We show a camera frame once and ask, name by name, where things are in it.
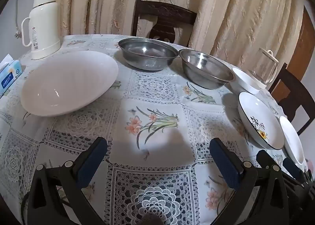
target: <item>curtain fold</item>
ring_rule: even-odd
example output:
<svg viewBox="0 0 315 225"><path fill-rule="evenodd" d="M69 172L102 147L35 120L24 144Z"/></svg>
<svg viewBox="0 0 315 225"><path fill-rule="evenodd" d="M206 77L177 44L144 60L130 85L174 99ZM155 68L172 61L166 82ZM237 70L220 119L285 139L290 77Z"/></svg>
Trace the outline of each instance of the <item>curtain fold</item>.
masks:
<svg viewBox="0 0 315 225"><path fill-rule="evenodd" d="M197 13L193 26L179 25L175 43L211 54L242 69L258 68L260 47L280 65L289 62L300 32L304 0L152 0ZM60 34L130 35L135 0L57 0ZM137 36L147 37L154 16L140 16Z"/></svg>

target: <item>lace tablecloth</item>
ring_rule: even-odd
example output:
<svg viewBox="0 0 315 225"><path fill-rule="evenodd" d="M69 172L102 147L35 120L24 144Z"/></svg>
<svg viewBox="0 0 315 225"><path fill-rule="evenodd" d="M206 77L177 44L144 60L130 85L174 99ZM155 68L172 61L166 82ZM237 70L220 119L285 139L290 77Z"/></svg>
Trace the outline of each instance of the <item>lace tablecloth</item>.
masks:
<svg viewBox="0 0 315 225"><path fill-rule="evenodd" d="M153 212L165 224L209 225L233 191L207 149L214 137L241 160L258 165L259 146L244 130L237 96L229 86L207 90L191 83L183 75L179 57L170 68L155 73L131 68L118 47L119 40L126 37L64 38L62 48L53 56L74 49L103 52L117 61L119 74L96 101L55 118L29 114L20 102L27 76L49 57L37 61L29 54L21 57L26 68L0 99L0 193L18 219L34 168L74 160L98 136L108 141L107 155L83 192L107 224L134 225L145 213ZM266 90L257 97L276 116L283 115ZM284 169L284 152L268 153ZM240 221L248 215L254 198L255 192ZM73 211L66 209L78 222Z"/></svg>

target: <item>white thermos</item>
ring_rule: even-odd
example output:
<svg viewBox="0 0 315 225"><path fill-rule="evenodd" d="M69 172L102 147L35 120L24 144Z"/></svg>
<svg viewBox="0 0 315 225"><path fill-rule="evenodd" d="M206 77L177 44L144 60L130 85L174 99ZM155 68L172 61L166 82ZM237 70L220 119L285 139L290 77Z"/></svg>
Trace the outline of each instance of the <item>white thermos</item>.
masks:
<svg viewBox="0 0 315 225"><path fill-rule="evenodd" d="M29 19L30 42L24 42L23 24ZM29 17L22 21L22 43L31 45L32 59L44 58L60 49L58 34L58 3L56 0L34 0Z"/></svg>

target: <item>floral tablecloth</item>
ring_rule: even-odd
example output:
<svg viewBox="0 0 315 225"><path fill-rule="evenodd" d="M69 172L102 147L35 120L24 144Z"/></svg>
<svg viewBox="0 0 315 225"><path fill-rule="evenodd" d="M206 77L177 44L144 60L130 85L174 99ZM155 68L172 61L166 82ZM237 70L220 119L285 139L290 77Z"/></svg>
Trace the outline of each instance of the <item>floral tablecloth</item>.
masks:
<svg viewBox="0 0 315 225"><path fill-rule="evenodd" d="M255 157L260 148L244 130L237 96L229 86L207 90L191 83L183 75L179 57L155 73L131 68L118 47L126 37L64 38L61 49L50 57L73 50L99 51L117 61L119 74L96 101L55 118L29 114L20 102L27 76L50 57L34 61L25 54L20 58L24 72L0 99L0 193L18 219L34 168L74 160L98 136L107 139L108 151L83 192L107 224L134 225L145 213L153 212L165 224L209 225L233 192L209 154L214 137L241 160L258 165ZM276 116L283 115L266 90L257 97ZM284 169L284 152L268 153ZM58 190L64 198L62 188ZM240 221L248 215L254 198L255 192ZM66 210L78 223L73 211Z"/></svg>

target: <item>metal bowl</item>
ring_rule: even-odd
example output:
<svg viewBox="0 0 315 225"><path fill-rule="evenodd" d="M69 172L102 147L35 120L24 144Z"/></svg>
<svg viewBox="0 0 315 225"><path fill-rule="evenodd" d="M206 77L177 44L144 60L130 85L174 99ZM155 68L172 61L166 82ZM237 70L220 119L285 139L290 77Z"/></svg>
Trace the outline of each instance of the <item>metal bowl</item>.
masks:
<svg viewBox="0 0 315 225"><path fill-rule="evenodd" d="M213 56L190 49L179 50L179 55L185 75L201 87L217 89L234 80L232 70Z"/></svg>
<svg viewBox="0 0 315 225"><path fill-rule="evenodd" d="M118 42L126 62L142 70L163 70L178 56L178 51L161 41L129 38Z"/></svg>

